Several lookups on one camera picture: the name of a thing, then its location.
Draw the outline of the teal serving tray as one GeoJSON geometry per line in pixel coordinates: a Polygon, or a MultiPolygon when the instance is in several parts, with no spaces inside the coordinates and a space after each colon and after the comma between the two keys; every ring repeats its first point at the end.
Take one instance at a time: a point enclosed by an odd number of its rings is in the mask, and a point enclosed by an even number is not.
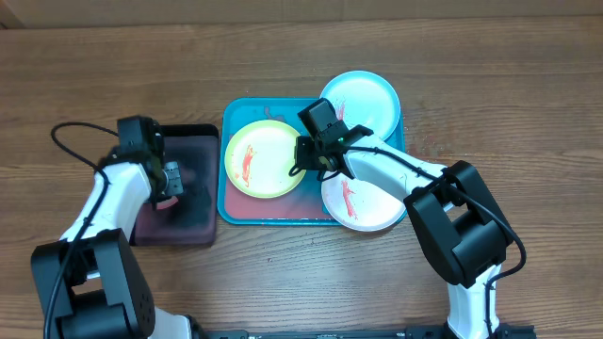
{"type": "MultiPolygon", "coordinates": [[[[312,104],[313,98],[257,97],[239,98],[223,112],[220,160],[234,134],[249,123],[262,120],[282,121],[301,134],[306,130],[298,113],[312,104]]],[[[222,218],[238,225],[277,226],[336,226],[326,210],[320,192],[317,174],[312,171],[284,196],[273,199],[251,197],[238,190],[228,178],[224,164],[220,164],[217,208],[222,218]]]]}

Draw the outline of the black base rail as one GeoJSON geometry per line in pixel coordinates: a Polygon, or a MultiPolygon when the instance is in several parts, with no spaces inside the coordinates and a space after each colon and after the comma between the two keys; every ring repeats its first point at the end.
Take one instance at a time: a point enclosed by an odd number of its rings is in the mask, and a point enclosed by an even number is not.
{"type": "Polygon", "coordinates": [[[395,331],[208,331],[210,339],[449,339],[452,332],[445,325],[413,326],[395,331]]]}

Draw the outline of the dark rectangular sponge tray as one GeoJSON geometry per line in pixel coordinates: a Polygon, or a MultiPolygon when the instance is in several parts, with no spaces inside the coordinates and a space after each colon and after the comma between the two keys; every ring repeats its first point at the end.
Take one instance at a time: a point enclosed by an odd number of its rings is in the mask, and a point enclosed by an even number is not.
{"type": "Polygon", "coordinates": [[[211,246],[216,239],[220,142],[213,124],[163,127],[166,160],[180,167],[184,194],[171,208],[142,205],[130,238],[133,246],[211,246]]]}

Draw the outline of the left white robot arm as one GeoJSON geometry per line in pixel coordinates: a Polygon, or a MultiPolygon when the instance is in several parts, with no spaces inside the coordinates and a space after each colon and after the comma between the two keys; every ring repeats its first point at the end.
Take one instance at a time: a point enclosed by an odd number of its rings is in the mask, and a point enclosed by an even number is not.
{"type": "Polygon", "coordinates": [[[142,166],[121,163],[95,175],[73,225],[35,248],[31,268],[46,338],[203,338],[190,316],[155,307],[129,244],[151,184],[142,166]]]}

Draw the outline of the light blue plate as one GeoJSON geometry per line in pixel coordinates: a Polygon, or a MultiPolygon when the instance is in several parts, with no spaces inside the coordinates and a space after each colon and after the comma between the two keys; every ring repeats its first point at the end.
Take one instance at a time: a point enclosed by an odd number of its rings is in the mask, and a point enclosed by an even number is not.
{"type": "Polygon", "coordinates": [[[341,73],[320,93],[349,128],[363,125],[383,140],[390,138],[401,120],[399,96],[384,78],[367,71],[341,73]]]}

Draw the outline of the yellow plate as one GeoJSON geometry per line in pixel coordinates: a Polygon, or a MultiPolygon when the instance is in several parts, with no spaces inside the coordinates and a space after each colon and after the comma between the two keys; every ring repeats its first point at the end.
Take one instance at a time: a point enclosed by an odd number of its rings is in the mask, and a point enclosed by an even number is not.
{"type": "Polygon", "coordinates": [[[304,170],[295,165],[296,139],[300,133],[274,120],[255,121],[237,131],[227,144],[224,165],[230,182],[242,193],[272,199],[293,190],[304,170]]]}

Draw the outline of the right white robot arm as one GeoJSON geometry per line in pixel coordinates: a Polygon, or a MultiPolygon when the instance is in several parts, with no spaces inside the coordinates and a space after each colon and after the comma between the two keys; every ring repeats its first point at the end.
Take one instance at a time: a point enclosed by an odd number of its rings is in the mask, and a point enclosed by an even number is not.
{"type": "Polygon", "coordinates": [[[376,136],[298,137],[294,167],[321,181],[344,174],[403,202],[420,248],[448,285],[446,336],[502,338],[497,282],[516,273],[527,254],[477,169],[414,158],[376,136]]]}

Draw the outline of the white plate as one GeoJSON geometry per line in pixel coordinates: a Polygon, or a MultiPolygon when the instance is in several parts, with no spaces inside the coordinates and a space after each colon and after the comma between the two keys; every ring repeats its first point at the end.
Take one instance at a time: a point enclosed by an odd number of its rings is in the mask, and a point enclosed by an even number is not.
{"type": "Polygon", "coordinates": [[[371,183],[344,174],[322,182],[321,197],[331,217],[354,231],[381,231],[406,216],[401,201],[371,183]]]}

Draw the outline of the pink sponge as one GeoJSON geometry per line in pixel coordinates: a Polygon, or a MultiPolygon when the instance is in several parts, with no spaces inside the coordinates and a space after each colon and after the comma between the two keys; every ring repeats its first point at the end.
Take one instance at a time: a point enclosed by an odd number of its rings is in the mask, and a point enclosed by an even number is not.
{"type": "Polygon", "coordinates": [[[164,201],[158,202],[155,205],[155,209],[156,210],[164,210],[164,209],[168,209],[171,208],[172,206],[174,206],[175,204],[178,203],[178,198],[175,196],[172,196],[164,201]]]}

